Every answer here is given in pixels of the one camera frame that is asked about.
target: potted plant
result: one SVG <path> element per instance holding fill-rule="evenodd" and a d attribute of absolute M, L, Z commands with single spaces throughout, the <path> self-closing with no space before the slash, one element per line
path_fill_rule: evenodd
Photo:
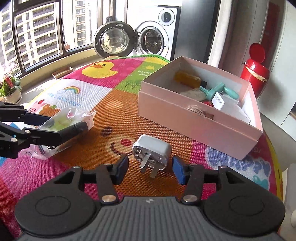
<path fill-rule="evenodd" d="M 6 66 L 2 70 L 2 80 L 0 80 L 0 96 L 4 97 L 5 102 L 13 104 L 17 103 L 22 97 L 20 79 L 15 78 L 12 74 L 15 68 L 15 63 Z"/>

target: white logo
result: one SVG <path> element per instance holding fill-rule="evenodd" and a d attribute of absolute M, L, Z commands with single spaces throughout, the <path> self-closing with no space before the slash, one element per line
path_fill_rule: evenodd
<path fill-rule="evenodd" d="M 149 198 L 148 200 L 146 200 L 146 202 L 147 202 L 147 203 L 152 203 L 152 202 L 154 202 L 154 200 L 151 199 L 151 198 Z"/>

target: brown cartoon bear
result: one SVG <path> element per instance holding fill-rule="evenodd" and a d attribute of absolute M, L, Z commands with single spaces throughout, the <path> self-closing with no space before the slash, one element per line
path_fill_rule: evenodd
<path fill-rule="evenodd" d="M 55 159 L 84 169 L 94 169 L 103 163 L 115 163 L 121 155 L 129 156 L 129 170 L 117 191 L 124 195 L 162 196 L 180 195 L 182 187 L 177 184 L 171 171 L 171 158 L 179 155 L 188 162 L 192 140 L 150 120 L 138 116 L 138 96 L 113 89 L 94 108 L 94 127 L 77 144 L 58 153 Z M 142 134 L 147 134 L 172 146 L 172 156 L 164 171 L 153 180 L 151 168 L 140 173 L 140 163 L 134 159 L 132 146 Z"/>
<path fill-rule="evenodd" d="M 50 106 L 49 104 L 46 104 L 42 110 L 39 112 L 40 115 L 46 115 L 46 116 L 54 116 L 56 113 L 58 113 L 60 109 L 56 109 L 55 105 Z"/>

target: red trash can lid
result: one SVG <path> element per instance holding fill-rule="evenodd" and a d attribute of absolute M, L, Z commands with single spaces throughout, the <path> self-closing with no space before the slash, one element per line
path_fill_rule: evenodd
<path fill-rule="evenodd" d="M 265 50 L 259 43 L 251 44 L 249 48 L 249 54 L 251 59 L 258 63 L 262 63 L 265 60 Z"/>

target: teal toy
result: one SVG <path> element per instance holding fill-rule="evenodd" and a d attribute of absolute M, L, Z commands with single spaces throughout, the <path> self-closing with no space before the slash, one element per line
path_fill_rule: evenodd
<path fill-rule="evenodd" d="M 224 91 L 226 94 L 228 94 L 233 99 L 238 99 L 239 98 L 238 93 L 236 93 L 234 90 L 232 90 L 232 89 L 230 89 L 228 87 L 225 87 L 225 84 L 223 84 L 223 83 L 220 83 L 215 88 L 210 89 L 210 90 L 207 90 L 206 88 L 203 88 L 201 86 L 200 90 L 207 95 L 206 99 L 209 100 L 209 101 L 212 101 L 212 99 L 214 98 L 216 92 L 221 93 L 222 91 Z"/>
<path fill-rule="evenodd" d="M 220 83 L 218 86 L 216 86 L 213 89 L 207 90 L 206 88 L 200 87 L 200 90 L 207 95 L 206 96 L 207 100 L 212 101 L 212 99 L 214 98 L 216 92 L 218 92 L 218 93 L 222 92 L 224 87 L 225 87 L 225 84 Z"/>

